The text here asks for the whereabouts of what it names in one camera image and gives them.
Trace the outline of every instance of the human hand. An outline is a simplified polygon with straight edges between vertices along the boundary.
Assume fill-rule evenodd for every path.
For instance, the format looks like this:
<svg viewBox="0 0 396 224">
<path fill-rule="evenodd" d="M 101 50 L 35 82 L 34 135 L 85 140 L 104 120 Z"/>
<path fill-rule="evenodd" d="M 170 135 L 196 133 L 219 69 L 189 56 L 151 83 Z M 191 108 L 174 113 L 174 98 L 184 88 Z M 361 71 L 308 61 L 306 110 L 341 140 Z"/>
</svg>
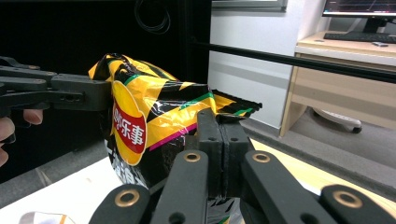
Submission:
<svg viewBox="0 0 396 224">
<path fill-rule="evenodd" d="M 40 124 L 43 121 L 43 111 L 25 109 L 23 110 L 23 118 L 34 125 Z M 8 138 L 15 132 L 15 126 L 11 119 L 0 118 L 0 141 Z M 3 143 L 0 143 L 0 166 L 8 160 L 8 154 L 1 148 Z"/>
</svg>

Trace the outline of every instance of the white wall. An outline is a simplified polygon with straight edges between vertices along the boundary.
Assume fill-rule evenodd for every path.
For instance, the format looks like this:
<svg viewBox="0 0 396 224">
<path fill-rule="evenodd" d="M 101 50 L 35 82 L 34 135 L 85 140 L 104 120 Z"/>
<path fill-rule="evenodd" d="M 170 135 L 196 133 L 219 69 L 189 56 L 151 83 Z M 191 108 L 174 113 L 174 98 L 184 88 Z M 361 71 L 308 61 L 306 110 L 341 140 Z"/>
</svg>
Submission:
<svg viewBox="0 0 396 224">
<path fill-rule="evenodd" d="M 289 0 L 286 13 L 213 11 L 211 43 L 292 56 L 298 39 L 325 26 L 318 26 L 322 2 Z M 302 23 L 308 28 L 301 29 Z M 290 73 L 289 65 L 210 52 L 208 84 L 262 103 L 252 118 L 279 129 Z"/>
</svg>

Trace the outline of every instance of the floor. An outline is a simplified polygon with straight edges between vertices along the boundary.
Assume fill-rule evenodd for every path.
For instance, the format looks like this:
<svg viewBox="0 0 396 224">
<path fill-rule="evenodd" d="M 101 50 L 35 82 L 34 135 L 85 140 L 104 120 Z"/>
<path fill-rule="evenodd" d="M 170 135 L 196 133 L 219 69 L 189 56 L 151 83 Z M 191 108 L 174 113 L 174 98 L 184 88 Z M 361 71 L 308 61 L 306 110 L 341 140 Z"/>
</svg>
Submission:
<svg viewBox="0 0 396 224">
<path fill-rule="evenodd" d="M 363 123 L 361 133 L 315 117 L 311 109 L 285 136 L 259 122 L 242 122 L 247 135 L 396 201 L 396 131 Z M 106 157 L 102 141 L 70 152 L 0 185 L 0 208 Z"/>
</svg>

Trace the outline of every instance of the snack package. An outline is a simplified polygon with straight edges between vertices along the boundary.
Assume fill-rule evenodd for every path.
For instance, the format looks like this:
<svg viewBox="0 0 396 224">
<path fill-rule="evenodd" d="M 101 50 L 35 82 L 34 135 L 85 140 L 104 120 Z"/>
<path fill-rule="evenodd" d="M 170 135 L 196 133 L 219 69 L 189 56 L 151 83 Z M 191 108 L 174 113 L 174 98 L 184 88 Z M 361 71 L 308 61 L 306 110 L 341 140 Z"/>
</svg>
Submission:
<svg viewBox="0 0 396 224">
<path fill-rule="evenodd" d="M 184 149 L 184 137 L 196 132 L 200 110 L 246 118 L 262 107 L 212 91 L 206 84 L 179 81 L 151 63 L 115 53 L 105 55 L 89 75 L 112 82 L 114 105 L 103 127 L 115 172 L 123 183 L 148 189 L 168 177 Z M 210 223 L 225 223 L 235 204 L 233 199 L 208 202 Z"/>
</svg>

